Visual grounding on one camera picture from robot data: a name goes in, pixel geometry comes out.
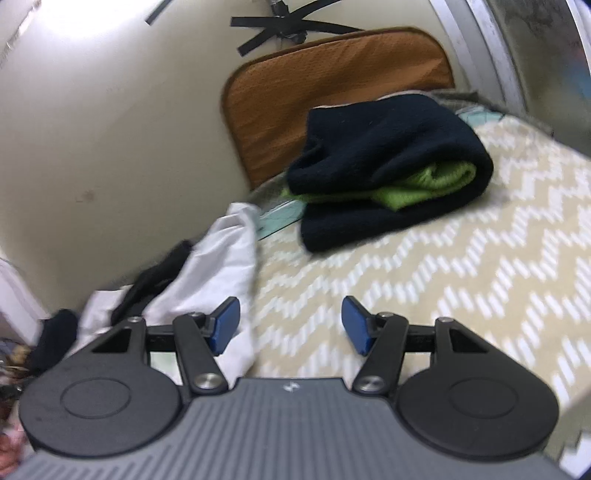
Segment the beige and white blanket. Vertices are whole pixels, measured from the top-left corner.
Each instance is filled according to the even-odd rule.
[[[297,224],[259,242],[252,374],[351,381],[363,359],[340,304],[354,295],[411,323],[456,318],[545,380],[562,408],[589,390],[591,160],[513,117],[476,133],[495,175],[469,207],[325,257],[306,253]],[[407,355],[402,377],[427,364]]]

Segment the logo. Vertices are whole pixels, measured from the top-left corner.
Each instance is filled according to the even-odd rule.
[[[283,385],[283,390],[289,393],[296,392],[300,389],[300,384],[296,382],[289,382]]]

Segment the black folded blanket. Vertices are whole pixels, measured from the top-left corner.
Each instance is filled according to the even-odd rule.
[[[303,153],[287,171],[294,195],[373,191],[433,163],[457,161],[476,167],[468,185],[398,211],[371,200],[309,203],[301,221],[304,246],[323,252],[434,219],[479,197],[493,172],[470,126],[425,95],[311,110]]]

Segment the green cloth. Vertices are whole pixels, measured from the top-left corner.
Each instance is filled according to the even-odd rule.
[[[391,187],[368,192],[293,195],[286,189],[284,195],[306,203],[370,199],[396,212],[416,203],[457,192],[474,180],[475,176],[476,167],[471,163],[441,162],[432,163]]]

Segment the ribbed gray surface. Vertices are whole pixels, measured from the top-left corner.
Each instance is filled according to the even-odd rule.
[[[384,400],[353,395],[340,379],[293,382],[298,388],[241,380],[221,397],[195,400],[173,431],[142,450],[104,460],[39,453],[9,480],[570,478],[541,455],[455,460],[412,437]]]

